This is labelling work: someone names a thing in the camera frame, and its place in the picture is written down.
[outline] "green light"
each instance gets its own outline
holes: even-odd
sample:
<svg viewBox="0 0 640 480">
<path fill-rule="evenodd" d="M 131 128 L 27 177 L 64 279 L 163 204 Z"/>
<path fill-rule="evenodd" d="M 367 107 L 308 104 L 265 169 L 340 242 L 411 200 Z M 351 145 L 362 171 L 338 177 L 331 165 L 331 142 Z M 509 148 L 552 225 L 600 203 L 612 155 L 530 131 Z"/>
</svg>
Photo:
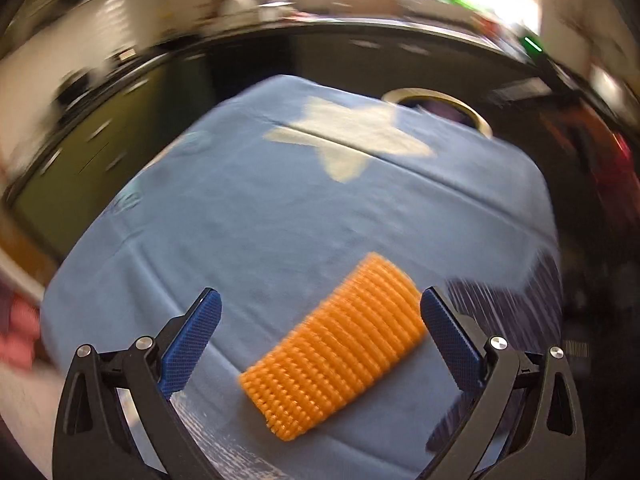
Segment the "green light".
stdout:
<svg viewBox="0 0 640 480">
<path fill-rule="evenodd" d="M 529 38 L 525 38 L 524 41 L 526 41 L 527 43 L 529 43 L 533 48 L 535 48 L 538 52 L 542 52 L 542 49 L 537 46 L 535 43 L 533 43 L 533 41 L 531 41 Z"/>
</svg>

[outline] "blue gripper pad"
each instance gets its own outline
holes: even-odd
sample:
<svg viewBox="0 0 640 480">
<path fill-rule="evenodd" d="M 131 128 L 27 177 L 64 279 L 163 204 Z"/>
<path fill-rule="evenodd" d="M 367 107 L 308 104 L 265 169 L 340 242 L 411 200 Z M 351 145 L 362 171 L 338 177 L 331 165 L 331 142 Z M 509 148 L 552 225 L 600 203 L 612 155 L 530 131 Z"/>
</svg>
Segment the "blue gripper pad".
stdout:
<svg viewBox="0 0 640 480">
<path fill-rule="evenodd" d="M 162 356 L 158 387 L 165 399 L 184 389 L 221 315 L 222 300 L 218 292 L 211 289 L 200 300 Z"/>
<path fill-rule="evenodd" d="M 484 386 L 481 380 L 482 356 L 432 288 L 422 294 L 420 315 L 458 388 L 469 393 L 480 390 Z"/>
</svg>

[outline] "green cabinet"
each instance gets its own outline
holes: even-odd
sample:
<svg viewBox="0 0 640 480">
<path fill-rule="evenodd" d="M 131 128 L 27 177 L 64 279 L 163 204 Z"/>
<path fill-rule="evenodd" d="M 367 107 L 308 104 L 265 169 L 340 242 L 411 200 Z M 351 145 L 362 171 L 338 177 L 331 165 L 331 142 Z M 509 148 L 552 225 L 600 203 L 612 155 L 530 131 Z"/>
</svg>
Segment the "green cabinet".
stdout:
<svg viewBox="0 0 640 480">
<path fill-rule="evenodd" d="M 109 98 L 53 149 L 12 211 L 59 259 L 133 176 L 214 105 L 201 55 L 152 69 Z"/>
</svg>

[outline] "silver screw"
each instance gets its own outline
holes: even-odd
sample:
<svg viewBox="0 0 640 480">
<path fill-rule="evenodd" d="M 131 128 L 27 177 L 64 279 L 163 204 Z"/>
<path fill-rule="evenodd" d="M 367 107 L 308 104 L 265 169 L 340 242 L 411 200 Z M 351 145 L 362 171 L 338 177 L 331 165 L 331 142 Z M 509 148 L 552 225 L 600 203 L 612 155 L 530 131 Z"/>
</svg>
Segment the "silver screw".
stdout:
<svg viewBox="0 0 640 480">
<path fill-rule="evenodd" d="M 556 359 L 562 359 L 564 357 L 564 351 L 559 346 L 552 346 L 549 351 Z"/>
<path fill-rule="evenodd" d="M 89 345 L 82 345 L 80 348 L 78 348 L 78 351 L 76 351 L 78 357 L 87 357 L 90 353 L 91 347 Z"/>
<path fill-rule="evenodd" d="M 499 335 L 491 338 L 491 346 L 496 350 L 504 350 L 507 348 L 507 340 Z"/>
<path fill-rule="evenodd" d="M 144 337 L 141 337 L 136 341 L 136 348 L 138 350 L 146 350 L 148 348 L 151 348 L 151 345 L 153 343 L 154 343 L 154 340 L 145 335 Z"/>
</svg>

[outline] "blue tablecloth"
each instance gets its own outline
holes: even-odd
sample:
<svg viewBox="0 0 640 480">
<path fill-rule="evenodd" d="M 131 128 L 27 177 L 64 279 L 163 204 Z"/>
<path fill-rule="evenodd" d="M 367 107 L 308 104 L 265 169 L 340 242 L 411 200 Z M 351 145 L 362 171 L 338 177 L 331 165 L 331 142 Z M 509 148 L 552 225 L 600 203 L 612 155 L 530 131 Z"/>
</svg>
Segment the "blue tablecloth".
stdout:
<svg viewBox="0 0 640 480">
<path fill-rule="evenodd" d="M 238 385 L 369 251 L 418 288 L 445 287 L 515 346 L 559 337 L 556 231 L 526 155 L 436 116 L 278 76 L 207 113 L 94 221 L 46 291 L 44 341 L 66 370 L 78 345 L 127 348 L 212 286 L 222 321 L 172 402 L 226 478 L 413 479 L 459 402 L 429 337 L 293 442 L 269 432 Z"/>
</svg>

